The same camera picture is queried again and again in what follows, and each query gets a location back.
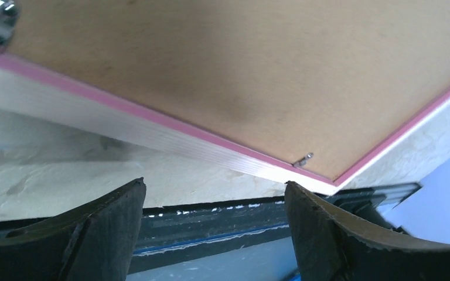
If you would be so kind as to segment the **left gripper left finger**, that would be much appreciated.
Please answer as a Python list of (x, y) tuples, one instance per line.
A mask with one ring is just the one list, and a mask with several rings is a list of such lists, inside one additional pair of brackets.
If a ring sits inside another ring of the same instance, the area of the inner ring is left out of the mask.
[(59, 215), (0, 221), (0, 280), (125, 280), (145, 197), (138, 178)]

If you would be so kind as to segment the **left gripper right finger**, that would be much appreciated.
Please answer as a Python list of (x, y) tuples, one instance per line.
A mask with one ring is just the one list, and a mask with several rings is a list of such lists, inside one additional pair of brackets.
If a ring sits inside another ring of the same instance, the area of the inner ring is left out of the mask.
[(284, 201), (302, 280), (450, 280), (450, 244), (378, 226), (294, 181)]

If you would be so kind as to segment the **pink picture frame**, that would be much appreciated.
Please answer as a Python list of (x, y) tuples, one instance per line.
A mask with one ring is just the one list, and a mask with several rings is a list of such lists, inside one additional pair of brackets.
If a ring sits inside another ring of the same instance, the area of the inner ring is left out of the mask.
[(450, 1), (0, 1), (0, 109), (333, 194), (450, 108)]

